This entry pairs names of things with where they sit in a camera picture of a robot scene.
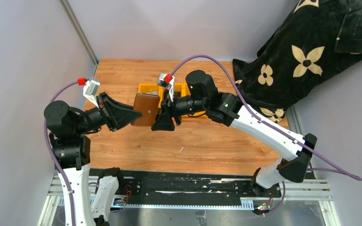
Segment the brown leather card holder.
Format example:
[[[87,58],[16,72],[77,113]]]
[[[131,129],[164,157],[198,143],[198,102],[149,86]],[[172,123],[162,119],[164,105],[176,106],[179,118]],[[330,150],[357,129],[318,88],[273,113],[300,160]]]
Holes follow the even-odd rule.
[[[142,114],[141,117],[134,120],[131,125],[135,127],[151,127],[156,118],[160,97],[148,93],[136,93],[133,110]]]

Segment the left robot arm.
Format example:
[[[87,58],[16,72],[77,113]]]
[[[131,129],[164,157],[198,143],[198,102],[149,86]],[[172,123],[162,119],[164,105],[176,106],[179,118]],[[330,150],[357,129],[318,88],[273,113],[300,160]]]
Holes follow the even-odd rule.
[[[119,168],[104,170],[98,178],[94,202],[90,200],[91,141],[88,134],[107,125],[117,131],[142,116],[132,106],[113,100],[105,92],[98,105],[87,111],[52,101],[44,110],[45,141],[61,180],[67,226],[108,226],[112,199],[124,188]]]

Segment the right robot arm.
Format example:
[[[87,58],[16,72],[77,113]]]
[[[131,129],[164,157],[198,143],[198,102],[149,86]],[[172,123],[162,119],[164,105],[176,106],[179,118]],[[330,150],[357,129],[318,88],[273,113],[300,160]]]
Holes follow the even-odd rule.
[[[219,92],[212,76],[202,70],[190,72],[185,80],[190,95],[175,97],[175,78],[164,73],[159,75],[157,83],[166,92],[152,131],[174,131],[175,126],[181,124],[182,116],[205,112],[212,121],[246,132],[279,153],[280,158],[274,163],[255,171],[248,186],[250,192],[261,196],[285,180],[303,182],[313,155],[309,148],[315,146],[316,136],[291,132],[250,106],[244,106],[238,96]]]

